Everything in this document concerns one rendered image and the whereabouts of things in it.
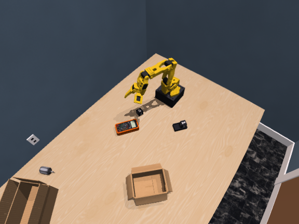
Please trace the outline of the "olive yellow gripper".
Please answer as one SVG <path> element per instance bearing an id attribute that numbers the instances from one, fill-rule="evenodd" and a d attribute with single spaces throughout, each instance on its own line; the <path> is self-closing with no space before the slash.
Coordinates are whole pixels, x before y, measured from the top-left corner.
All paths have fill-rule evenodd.
<path id="1" fill-rule="evenodd" d="M 134 94 L 134 93 L 137 93 L 137 94 L 135 94 L 135 96 L 134 96 L 134 103 L 142 104 L 143 95 L 144 95 L 145 91 L 146 91 L 146 90 L 141 90 L 141 89 L 139 89 L 138 84 L 137 84 L 137 83 L 134 83 L 134 84 L 131 86 L 130 90 L 125 94 L 125 97 L 124 97 L 124 98 L 126 98 L 128 95 L 130 95 L 130 94 L 132 94 L 132 93 L 133 93 L 133 94 Z"/>

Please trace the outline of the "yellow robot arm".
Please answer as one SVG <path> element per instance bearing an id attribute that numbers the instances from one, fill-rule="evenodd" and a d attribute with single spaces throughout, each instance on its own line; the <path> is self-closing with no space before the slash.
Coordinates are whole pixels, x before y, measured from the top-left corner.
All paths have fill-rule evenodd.
<path id="1" fill-rule="evenodd" d="M 165 65 L 166 67 L 162 67 Z M 146 90 L 148 86 L 148 80 L 153 79 L 159 74 L 163 73 L 161 81 L 161 90 L 164 94 L 170 92 L 170 97 L 179 95 L 180 87 L 178 87 L 179 80 L 174 78 L 174 72 L 177 62 L 173 58 L 163 60 L 152 67 L 148 67 L 145 71 L 141 71 L 137 83 L 139 89 Z M 168 75 L 168 77 L 167 77 Z"/>

